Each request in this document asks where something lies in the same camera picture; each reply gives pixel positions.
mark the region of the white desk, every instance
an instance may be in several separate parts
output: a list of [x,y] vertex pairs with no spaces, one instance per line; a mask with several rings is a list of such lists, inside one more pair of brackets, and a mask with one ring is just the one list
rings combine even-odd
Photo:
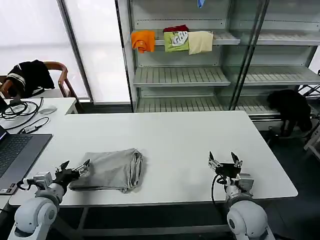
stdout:
[[[243,160],[243,173],[254,178],[255,199],[294,197],[291,180],[243,111],[125,114],[70,114],[52,128],[53,138],[28,174],[51,171],[70,160],[76,167],[85,152],[139,149],[145,157],[141,187],[71,191],[62,206],[115,206],[211,201],[214,172],[209,151],[220,162],[232,162],[231,151]],[[9,204],[33,198],[36,188],[18,190]],[[225,199],[217,184],[214,197]]]
[[[40,104],[40,99],[22,99],[22,101],[32,101],[35,102],[36,104]],[[42,118],[42,117],[49,117],[50,118],[50,122],[48,122],[45,126],[43,126],[42,128],[40,128],[36,133],[37,134],[50,134],[52,131],[50,130],[50,128],[55,124],[55,122],[57,122],[59,119],[61,119],[64,115],[66,114],[71,114],[71,113],[76,113],[77,110],[75,108],[75,103],[76,103],[76,99],[74,97],[70,97],[70,98],[45,98],[43,100],[43,105],[40,109],[45,109],[49,106],[55,106],[57,108],[57,110],[49,115],[42,115],[40,113],[38,113],[36,116],[34,116],[34,118],[32,118],[32,120],[30,122],[28,122],[27,124],[31,124],[34,121]],[[28,118],[30,118],[30,116],[24,116],[24,117],[18,117],[15,120],[5,120],[5,119],[0,119],[0,125],[3,128],[10,128],[10,127],[14,127],[17,126],[21,123],[23,123],[25,120],[27,120]],[[15,134],[17,133],[21,128],[23,128],[23,126],[18,127],[16,129],[12,129],[9,130],[9,133],[11,134]],[[0,208],[3,209],[6,204],[8,203],[9,199],[11,196],[1,196],[0,195]]]

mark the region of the wooden chair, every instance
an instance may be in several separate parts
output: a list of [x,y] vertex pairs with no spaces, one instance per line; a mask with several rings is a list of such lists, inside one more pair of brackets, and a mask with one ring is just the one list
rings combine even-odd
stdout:
[[[59,70],[61,71],[61,75],[59,77],[58,80],[58,85],[60,88],[60,91],[62,93],[62,96],[64,98],[75,98],[76,99],[76,107],[78,110],[80,110],[82,112],[83,107],[81,105],[81,103],[79,102],[79,99],[74,91],[74,89],[72,88],[68,78],[67,78],[67,74],[68,74],[68,69],[65,65],[63,65],[60,62],[56,62],[56,61],[45,61],[44,62],[45,66],[48,68],[48,70]],[[3,83],[5,80],[6,76],[0,76],[0,82]],[[13,83],[12,81],[8,80],[6,81],[0,88],[0,91],[2,92],[3,96],[6,99],[10,99],[10,95],[9,95],[9,88],[13,87]]]

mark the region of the metal pole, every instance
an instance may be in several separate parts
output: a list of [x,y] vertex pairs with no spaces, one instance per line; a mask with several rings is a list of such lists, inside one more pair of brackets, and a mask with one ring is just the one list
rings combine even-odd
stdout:
[[237,94],[237,91],[238,91],[238,86],[239,86],[239,83],[240,83],[240,80],[241,80],[241,76],[242,76],[243,70],[244,70],[246,62],[247,62],[248,52],[249,52],[250,48],[252,47],[252,40],[254,39],[254,35],[255,35],[256,30],[257,30],[258,20],[259,20],[260,12],[262,10],[262,6],[263,6],[263,0],[260,0],[259,1],[259,5],[258,5],[258,7],[256,9],[256,14],[255,14],[255,18],[254,18],[254,21],[253,21],[253,26],[252,26],[252,31],[251,31],[251,34],[250,34],[250,37],[249,37],[249,42],[247,44],[247,48],[246,48],[246,50],[244,52],[244,55],[243,55],[244,57],[243,57],[242,64],[241,64],[241,67],[240,67],[240,72],[238,74],[238,78],[237,78],[237,81],[236,81],[236,84],[235,84],[235,87],[234,87],[233,95],[232,95],[232,98],[231,98],[231,101],[230,101],[230,105],[229,105],[229,109],[228,109],[229,111],[234,106],[234,100],[235,100],[235,97],[236,97],[236,94]]
[[77,41],[76,41],[76,37],[75,37],[74,31],[73,31],[73,28],[72,28],[72,24],[71,24],[71,21],[70,21],[70,18],[69,18],[69,14],[68,14],[68,10],[67,10],[67,6],[66,6],[66,3],[65,3],[65,0],[56,0],[56,2],[58,3],[60,14],[61,14],[64,26],[65,26],[66,32],[68,34],[69,41],[71,43],[71,47],[72,47],[72,51],[73,51],[76,63],[78,65],[78,67],[79,67],[79,71],[80,71],[80,74],[81,74],[81,77],[82,77],[82,80],[83,80],[83,84],[84,84],[86,93],[88,94],[88,96],[90,98],[90,101],[93,102],[94,98],[93,98],[91,90],[90,90],[88,78],[87,78],[87,75],[86,75],[84,64],[83,64],[82,59],[81,59],[81,55],[80,55],[80,52],[79,52],[79,48],[78,48],[78,45],[77,45]]
[[122,54],[123,54],[125,75],[126,75],[126,83],[128,85],[129,97],[130,97],[131,112],[134,113],[135,112],[134,111],[134,103],[133,103],[133,99],[132,99],[130,78],[129,78],[129,73],[128,73],[128,64],[127,64],[127,57],[126,57],[126,51],[125,51],[124,36],[123,36],[123,33],[122,33],[122,27],[121,27],[119,4],[118,4],[118,0],[114,0],[114,2],[115,2],[115,8],[116,8],[116,16],[118,18],[118,25],[119,25],[119,32],[120,32],[120,39],[121,39],[121,47],[122,47]]
[[264,6],[263,6],[263,9],[262,9],[260,22],[258,24],[258,28],[256,30],[256,34],[255,34],[255,37],[254,37],[254,40],[253,40],[253,43],[252,43],[252,48],[251,48],[251,51],[250,51],[249,56],[248,56],[247,64],[246,64],[246,66],[245,66],[245,68],[243,70],[243,75],[242,75],[242,80],[240,82],[240,87],[239,87],[238,93],[236,94],[234,104],[231,107],[232,111],[234,111],[236,109],[236,105],[238,104],[238,101],[239,101],[239,98],[240,98],[240,94],[242,92],[242,88],[244,87],[246,76],[247,76],[248,71],[249,71],[250,63],[251,63],[251,60],[252,60],[252,58],[254,56],[256,45],[257,45],[257,42],[258,42],[258,38],[259,38],[259,35],[260,35],[260,32],[261,32],[261,28],[262,28],[262,25],[263,25],[264,20],[265,20],[265,16],[266,16],[266,13],[267,13],[269,2],[270,2],[270,0],[265,0],[265,2],[264,2]]

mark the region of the black jacket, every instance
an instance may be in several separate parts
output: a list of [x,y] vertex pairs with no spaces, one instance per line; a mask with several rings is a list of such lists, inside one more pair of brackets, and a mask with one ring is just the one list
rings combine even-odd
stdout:
[[45,89],[55,88],[46,65],[39,60],[26,61],[15,65],[4,82],[7,80],[11,80],[15,87],[8,90],[11,97],[17,95],[15,89],[19,91],[21,98],[27,99],[43,93]]

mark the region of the cream towel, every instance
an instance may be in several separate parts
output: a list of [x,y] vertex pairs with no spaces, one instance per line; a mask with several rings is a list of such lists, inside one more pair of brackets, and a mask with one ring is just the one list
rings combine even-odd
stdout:
[[189,55],[212,52],[214,35],[208,31],[189,32]]

